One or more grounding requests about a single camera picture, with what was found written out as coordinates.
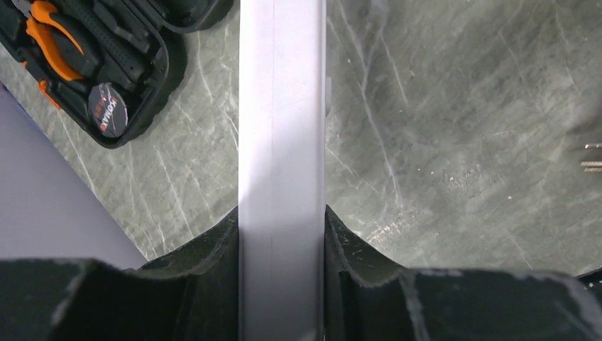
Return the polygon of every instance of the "black tool case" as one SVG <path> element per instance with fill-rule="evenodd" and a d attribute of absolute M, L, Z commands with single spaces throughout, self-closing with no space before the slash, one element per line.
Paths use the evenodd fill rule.
<path fill-rule="evenodd" d="M 233 2 L 50 0 L 60 13 L 84 21 L 88 29 L 91 25 L 93 29 L 96 29 L 94 25 L 105 26 L 100 32 L 105 36 L 95 39 L 102 57 L 102 62 L 97 64 L 91 63 L 58 30 L 52 32 L 63 60 L 85 77 L 85 82 L 74 83 L 77 86 L 64 81 L 49 65 L 38 44 L 26 33 L 27 18 L 11 0 L 0 0 L 0 43 L 24 65 L 56 107 L 67 112 L 98 144 L 117 148 L 151 125 L 153 117 L 182 81 L 187 54 L 180 34 L 211 28 L 225 17 Z M 120 50 L 119 46 L 123 47 L 124 43 L 134 51 Z M 143 64 L 130 58 L 132 54 L 128 53 L 141 56 Z M 119 91 L 127 105 L 128 124 L 118 137 L 105 136 L 87 108 L 91 88 L 105 82 Z"/>

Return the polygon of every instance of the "orange tool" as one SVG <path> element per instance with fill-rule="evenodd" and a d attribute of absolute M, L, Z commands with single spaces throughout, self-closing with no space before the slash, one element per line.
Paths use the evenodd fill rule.
<path fill-rule="evenodd" d="M 81 54 L 95 53 L 94 42 L 90 40 L 88 32 L 75 19 L 59 13 L 57 8 L 50 2 L 43 0 L 12 0 L 27 20 L 26 32 L 40 46 L 44 57 L 51 68 L 66 81 L 82 80 L 77 71 L 73 70 L 62 58 L 59 48 L 52 37 L 52 30 L 58 29 L 67 36 Z"/>

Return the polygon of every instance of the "floor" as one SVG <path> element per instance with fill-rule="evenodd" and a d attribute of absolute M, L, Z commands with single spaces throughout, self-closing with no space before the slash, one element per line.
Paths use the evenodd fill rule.
<path fill-rule="evenodd" d="M 327 0 L 327 202 L 408 266 L 602 266 L 602 1 Z M 0 50 L 0 80 L 149 259 L 236 205 L 239 5 L 186 37 L 150 131 L 94 144 Z"/>

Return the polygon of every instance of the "tool case lid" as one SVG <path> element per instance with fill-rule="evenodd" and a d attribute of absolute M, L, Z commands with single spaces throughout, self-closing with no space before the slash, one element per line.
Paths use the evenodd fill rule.
<path fill-rule="evenodd" d="M 234 0 L 131 0 L 152 22 L 176 33 L 211 28 L 222 20 Z"/>

